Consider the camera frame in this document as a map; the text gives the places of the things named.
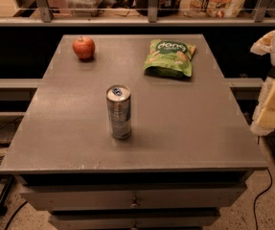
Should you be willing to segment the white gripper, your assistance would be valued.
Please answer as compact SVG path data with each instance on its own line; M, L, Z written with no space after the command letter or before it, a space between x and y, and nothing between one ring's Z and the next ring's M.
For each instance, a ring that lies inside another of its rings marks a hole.
M250 52L263 56L270 54L271 64L275 66L275 31L270 31L256 41ZM267 77L263 83L258 105L256 106L250 130L258 136L265 136L275 129L275 79Z

